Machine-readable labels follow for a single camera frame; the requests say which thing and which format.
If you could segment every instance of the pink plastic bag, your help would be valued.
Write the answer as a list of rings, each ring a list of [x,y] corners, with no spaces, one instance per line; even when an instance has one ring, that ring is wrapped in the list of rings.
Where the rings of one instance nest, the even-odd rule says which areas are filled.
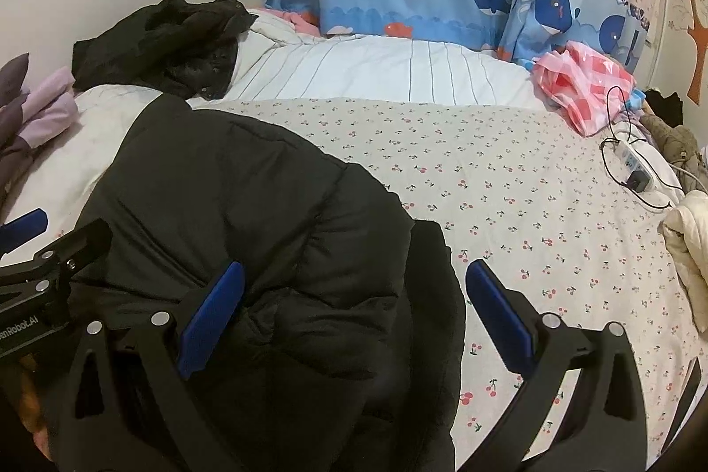
[[[621,65],[575,41],[569,41],[563,53],[546,53],[531,75],[534,83],[565,109],[583,136],[606,127],[624,109],[624,101],[629,102],[635,87],[635,78]]]

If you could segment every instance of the charger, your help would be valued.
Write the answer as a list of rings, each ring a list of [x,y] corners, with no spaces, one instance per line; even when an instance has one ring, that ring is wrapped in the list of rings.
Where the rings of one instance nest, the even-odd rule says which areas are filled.
[[[654,171],[627,141],[619,141],[615,146],[615,155],[629,169],[628,187],[635,192],[649,192],[656,188]]]
[[[644,192],[651,183],[651,176],[647,175],[641,168],[633,170],[627,179],[627,188],[635,192]]]

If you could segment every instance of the bed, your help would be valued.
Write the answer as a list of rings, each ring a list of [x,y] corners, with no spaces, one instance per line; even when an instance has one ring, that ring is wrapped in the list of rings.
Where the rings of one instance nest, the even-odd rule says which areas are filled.
[[[42,207],[50,227],[3,264],[73,227],[130,125],[158,95],[106,85],[78,97],[79,126],[42,153],[6,209],[12,219]],[[656,459],[689,362],[705,345],[658,232],[662,212],[604,170],[599,143],[609,133],[580,137],[516,65],[445,43],[298,35],[266,15],[242,42],[226,97],[191,103],[283,125],[360,163],[414,218],[440,223],[460,279],[482,257],[540,311],[573,326],[625,324],[642,377],[648,462]],[[613,155],[608,164],[621,170]],[[530,454],[553,439],[573,384],[569,376]],[[520,385],[468,306],[452,429],[458,466]]]

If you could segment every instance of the metal screw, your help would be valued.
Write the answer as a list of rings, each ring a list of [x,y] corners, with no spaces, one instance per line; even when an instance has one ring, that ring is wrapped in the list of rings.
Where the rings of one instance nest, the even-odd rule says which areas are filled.
[[[619,322],[611,322],[610,333],[615,336],[622,336],[624,334],[624,326],[622,326]]]
[[[548,328],[557,328],[561,325],[561,319],[558,318],[558,316],[556,316],[555,314],[544,314],[542,320],[544,326],[547,326]]]
[[[165,326],[170,321],[170,315],[167,312],[156,312],[154,315],[152,315],[152,318],[150,319],[150,322],[152,322],[155,326]]]
[[[104,325],[101,324],[100,320],[94,320],[91,324],[86,327],[86,332],[89,334],[98,334]]]

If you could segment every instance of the black puffer jacket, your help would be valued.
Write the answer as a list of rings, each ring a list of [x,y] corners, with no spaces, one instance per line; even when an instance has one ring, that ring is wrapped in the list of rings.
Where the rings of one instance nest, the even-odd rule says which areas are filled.
[[[229,88],[239,35],[256,21],[237,0],[164,0],[73,46],[74,88],[137,84],[188,99],[220,99]]]
[[[450,251],[362,167],[164,95],[79,225],[98,217],[111,252],[72,307],[112,328],[245,267],[242,306],[190,384],[247,469],[454,469],[465,305]]]

